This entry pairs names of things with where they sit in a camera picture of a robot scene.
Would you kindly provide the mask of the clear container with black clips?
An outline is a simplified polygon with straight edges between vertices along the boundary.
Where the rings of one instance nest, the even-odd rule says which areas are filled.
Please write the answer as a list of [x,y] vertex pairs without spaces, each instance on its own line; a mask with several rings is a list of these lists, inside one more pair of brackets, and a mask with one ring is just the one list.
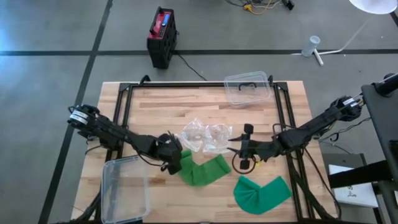
[[139,156],[104,163],[101,176],[103,224],[133,224],[150,212],[146,163]]

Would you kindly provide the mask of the clear plastic lid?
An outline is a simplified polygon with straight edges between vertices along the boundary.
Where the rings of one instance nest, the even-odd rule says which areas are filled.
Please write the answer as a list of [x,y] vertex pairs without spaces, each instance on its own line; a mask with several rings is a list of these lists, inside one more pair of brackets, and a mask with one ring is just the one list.
[[272,95],[267,75],[263,71],[227,76],[224,89],[228,103],[235,107],[256,104]]

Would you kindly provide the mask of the white paper box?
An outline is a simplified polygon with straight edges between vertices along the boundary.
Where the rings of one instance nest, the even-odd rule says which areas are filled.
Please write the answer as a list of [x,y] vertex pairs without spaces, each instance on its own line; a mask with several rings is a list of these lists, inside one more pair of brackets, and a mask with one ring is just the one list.
[[337,201],[340,203],[359,205],[370,208],[379,207],[371,183],[334,188],[333,193]]

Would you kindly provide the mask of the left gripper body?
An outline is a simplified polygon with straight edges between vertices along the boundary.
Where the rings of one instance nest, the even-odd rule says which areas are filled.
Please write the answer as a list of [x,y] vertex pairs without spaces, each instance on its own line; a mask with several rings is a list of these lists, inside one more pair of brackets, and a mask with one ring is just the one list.
[[170,175],[174,175],[182,169],[180,163],[182,148],[176,148],[175,144],[170,141],[169,136],[154,138],[145,155],[151,159],[163,161],[165,165],[161,170],[164,171],[167,169]]

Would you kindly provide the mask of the black equipment stand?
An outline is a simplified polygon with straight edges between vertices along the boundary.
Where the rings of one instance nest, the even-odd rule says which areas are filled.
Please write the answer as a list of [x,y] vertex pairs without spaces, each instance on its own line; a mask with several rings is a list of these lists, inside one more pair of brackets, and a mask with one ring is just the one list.
[[387,175],[379,181],[392,224],[398,224],[398,73],[391,73],[378,83],[361,87],[363,100],[376,130],[387,164]]

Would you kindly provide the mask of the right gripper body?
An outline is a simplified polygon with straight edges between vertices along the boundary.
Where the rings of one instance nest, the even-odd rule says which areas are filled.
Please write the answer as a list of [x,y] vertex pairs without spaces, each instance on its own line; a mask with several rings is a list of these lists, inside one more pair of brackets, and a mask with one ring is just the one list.
[[254,126],[245,124],[244,133],[241,135],[241,149],[239,152],[239,158],[241,158],[239,168],[242,170],[249,169],[249,159],[256,161],[255,155],[258,155],[260,160],[263,161],[279,155],[279,143],[275,139],[269,142],[251,140],[253,133]]

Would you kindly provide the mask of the black aluminium table frame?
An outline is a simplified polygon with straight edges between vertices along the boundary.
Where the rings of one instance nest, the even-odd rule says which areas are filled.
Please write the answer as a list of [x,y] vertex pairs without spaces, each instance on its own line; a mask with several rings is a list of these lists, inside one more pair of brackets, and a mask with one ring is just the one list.
[[[280,122],[302,125],[312,118],[301,81],[279,83],[271,97],[245,107],[231,106],[222,82],[149,82],[133,84],[119,92],[118,82],[103,83],[98,106],[106,116],[119,113],[129,129],[139,134],[158,136],[180,132],[191,120],[205,124],[228,124],[239,136],[246,123],[254,126],[252,138],[269,141]],[[238,173],[231,172],[206,187],[185,185],[176,175],[149,166],[150,211],[145,224],[168,223],[292,223],[301,213],[307,218],[315,213],[299,187],[292,196],[262,215],[241,210],[233,197]]]

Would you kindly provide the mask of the white lamp shade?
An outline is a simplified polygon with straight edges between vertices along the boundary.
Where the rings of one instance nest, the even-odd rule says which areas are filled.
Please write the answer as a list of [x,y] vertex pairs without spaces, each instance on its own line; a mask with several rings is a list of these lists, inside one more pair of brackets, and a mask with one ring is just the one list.
[[389,14],[398,7],[398,0],[349,0],[349,2],[357,9],[375,15]]

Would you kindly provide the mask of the teal elastic bandage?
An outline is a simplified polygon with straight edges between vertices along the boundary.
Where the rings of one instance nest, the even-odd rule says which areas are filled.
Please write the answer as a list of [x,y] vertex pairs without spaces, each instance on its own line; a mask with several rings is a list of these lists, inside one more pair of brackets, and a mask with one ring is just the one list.
[[281,176],[260,186],[241,175],[234,187],[233,195],[241,210],[253,215],[261,215],[284,203],[292,193]]

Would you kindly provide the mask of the white lamp stand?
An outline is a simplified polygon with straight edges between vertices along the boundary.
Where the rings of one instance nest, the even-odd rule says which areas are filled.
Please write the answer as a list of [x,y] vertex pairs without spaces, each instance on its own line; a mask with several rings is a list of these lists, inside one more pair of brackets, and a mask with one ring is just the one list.
[[[330,51],[326,51],[326,52],[319,52],[317,50],[317,48],[315,49],[314,53],[312,55],[315,56],[319,66],[324,66],[324,62],[322,60],[322,55],[331,55],[331,54],[337,54],[337,53],[341,53],[342,51],[344,51],[347,46],[349,46],[349,44],[356,38],[356,36],[366,27],[366,25],[373,19],[373,17],[370,17],[369,19],[367,19],[362,25],[361,27],[347,40],[347,42],[339,49],[337,50],[330,50]],[[291,55],[301,55],[301,51],[299,53],[292,53]]]

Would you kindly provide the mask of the red black battery crate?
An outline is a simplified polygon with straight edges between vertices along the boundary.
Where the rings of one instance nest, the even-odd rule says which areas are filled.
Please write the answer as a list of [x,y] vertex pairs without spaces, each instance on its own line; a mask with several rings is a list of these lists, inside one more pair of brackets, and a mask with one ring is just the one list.
[[177,33],[174,10],[159,6],[147,37],[147,50],[154,68],[168,69],[177,44]]

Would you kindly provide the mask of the grey cabinet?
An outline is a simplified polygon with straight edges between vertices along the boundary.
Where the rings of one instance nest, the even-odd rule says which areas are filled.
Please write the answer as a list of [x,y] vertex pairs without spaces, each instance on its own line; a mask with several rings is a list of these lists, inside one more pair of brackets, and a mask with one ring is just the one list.
[[357,168],[367,165],[364,154],[322,154],[326,173],[330,174],[329,165]]

